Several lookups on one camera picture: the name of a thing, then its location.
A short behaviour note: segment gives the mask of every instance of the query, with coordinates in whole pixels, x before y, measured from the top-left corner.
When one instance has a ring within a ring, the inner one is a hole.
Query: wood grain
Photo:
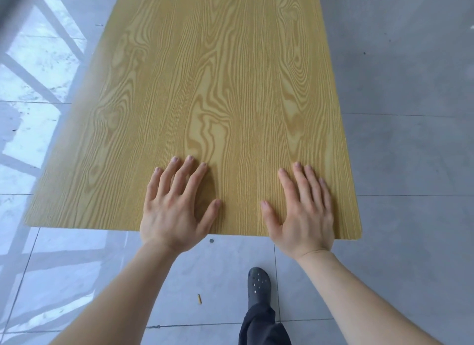
[[[285,217],[276,172],[310,163],[336,200],[336,236],[361,225],[319,0],[118,0],[25,222],[138,230],[156,166],[210,165],[215,234],[267,235]]]

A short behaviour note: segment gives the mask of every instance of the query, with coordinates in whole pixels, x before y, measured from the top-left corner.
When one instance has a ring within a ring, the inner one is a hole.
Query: hand
[[[299,197],[293,181],[284,169],[278,171],[286,197],[286,220],[283,225],[272,207],[262,201],[262,213],[270,238],[288,256],[299,260],[312,252],[330,251],[334,242],[334,217],[331,194],[311,166],[293,165]]]
[[[221,200],[214,199],[201,221],[194,216],[194,201],[207,164],[201,163],[186,183],[194,158],[188,156],[180,167],[181,160],[171,159],[163,171],[156,168],[146,188],[140,236],[143,243],[154,242],[176,255],[186,252],[201,241],[217,217]]]

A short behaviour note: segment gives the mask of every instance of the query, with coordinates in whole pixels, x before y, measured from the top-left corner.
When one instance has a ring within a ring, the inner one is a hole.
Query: bare arm
[[[299,194],[286,171],[283,185],[287,218],[283,225],[267,202],[262,211],[275,244],[294,258],[311,279],[349,345],[439,345],[354,276],[330,252],[334,242],[331,196],[310,166],[293,168]]]
[[[202,220],[194,218],[194,200],[207,171],[201,164],[191,175],[192,158],[182,167],[171,161],[157,168],[148,184],[140,224],[143,246],[127,267],[62,331],[51,345],[139,344],[158,293],[177,256],[191,249],[210,230],[220,200]]]

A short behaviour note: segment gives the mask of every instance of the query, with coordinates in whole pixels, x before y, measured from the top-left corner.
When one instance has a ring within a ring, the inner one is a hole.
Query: person's left arm
[[[194,217],[194,201],[207,165],[200,164],[187,184],[193,158],[188,156],[180,165],[180,159],[174,157],[164,171],[155,169],[146,189],[140,224],[142,247],[51,345],[131,345],[141,342],[171,265],[180,253],[191,249],[209,233],[221,204],[215,199],[198,222]]]

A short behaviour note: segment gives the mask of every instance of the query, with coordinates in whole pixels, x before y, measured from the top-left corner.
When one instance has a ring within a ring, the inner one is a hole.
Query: pants
[[[260,303],[245,315],[238,345],[291,345],[291,341],[283,324],[275,324],[275,311]]]

